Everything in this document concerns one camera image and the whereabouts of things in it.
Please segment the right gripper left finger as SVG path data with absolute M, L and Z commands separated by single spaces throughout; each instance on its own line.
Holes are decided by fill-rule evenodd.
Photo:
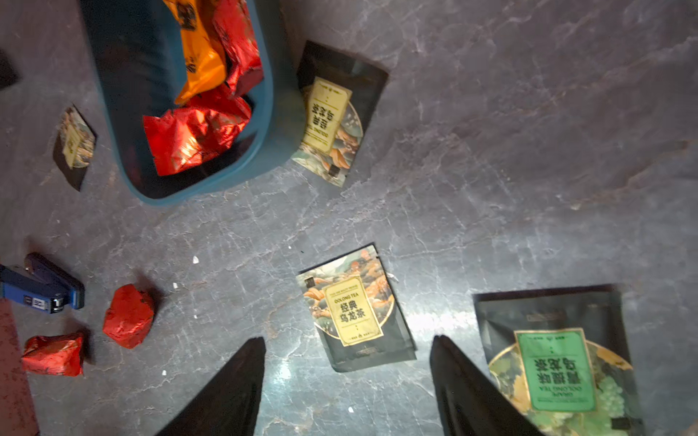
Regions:
M 161 435 L 252 435 L 262 399 L 265 340 L 251 338 Z

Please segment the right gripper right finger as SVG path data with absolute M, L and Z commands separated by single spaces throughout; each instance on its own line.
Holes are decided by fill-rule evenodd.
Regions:
M 541 434 L 449 337 L 434 336 L 430 367 L 444 434 Z

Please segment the green-label tea bag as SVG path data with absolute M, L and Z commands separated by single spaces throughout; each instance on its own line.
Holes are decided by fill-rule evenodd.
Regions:
M 498 391 L 546 435 L 643 435 L 614 285 L 476 294 Z

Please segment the red foil tea bag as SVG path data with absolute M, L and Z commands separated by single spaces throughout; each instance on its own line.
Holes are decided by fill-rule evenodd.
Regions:
M 103 333 L 118 345 L 134 349 L 145 341 L 155 314 L 155 303 L 147 292 L 133 284 L 122 286 L 105 313 Z
M 34 336 L 25 343 L 22 365 L 31 374 L 76 377 L 83 374 L 85 336 Z

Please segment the black oolong tea bag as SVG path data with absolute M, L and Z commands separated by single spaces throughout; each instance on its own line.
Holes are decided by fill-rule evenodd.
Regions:
M 416 359 L 412 334 L 374 245 L 305 269 L 296 281 L 336 372 Z
M 67 183 L 80 192 L 94 156 L 96 135 L 80 112 L 71 105 L 65 109 L 57 130 L 53 158 Z

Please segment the small red tea bag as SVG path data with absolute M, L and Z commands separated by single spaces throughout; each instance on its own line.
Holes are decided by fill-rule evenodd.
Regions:
M 143 126 L 159 176 L 179 174 L 229 150 L 249 124 L 252 107 L 224 85 L 198 94 Z

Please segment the black yellow-label tea bag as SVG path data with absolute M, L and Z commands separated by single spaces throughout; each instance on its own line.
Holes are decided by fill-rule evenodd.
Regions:
M 377 65 L 308 41 L 297 77 L 306 126 L 292 161 L 343 187 L 389 74 Z

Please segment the orange tea bag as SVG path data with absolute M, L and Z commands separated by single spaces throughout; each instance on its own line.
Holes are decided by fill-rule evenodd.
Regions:
M 214 28 L 216 0 L 164 0 L 180 27 L 186 83 L 174 100 L 184 105 L 197 94 L 212 90 L 227 78 L 225 50 Z

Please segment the teal plastic storage box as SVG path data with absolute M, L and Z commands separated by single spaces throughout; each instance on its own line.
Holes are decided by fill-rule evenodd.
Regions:
M 159 176 L 144 116 L 175 106 L 185 84 L 179 26 L 161 1 L 82 1 L 81 16 L 98 77 L 116 163 L 131 192 L 149 205 L 175 205 L 225 191 L 283 165 L 300 147 L 306 112 L 278 1 L 250 1 L 263 81 L 247 99 L 251 122 L 230 150 L 191 170 Z

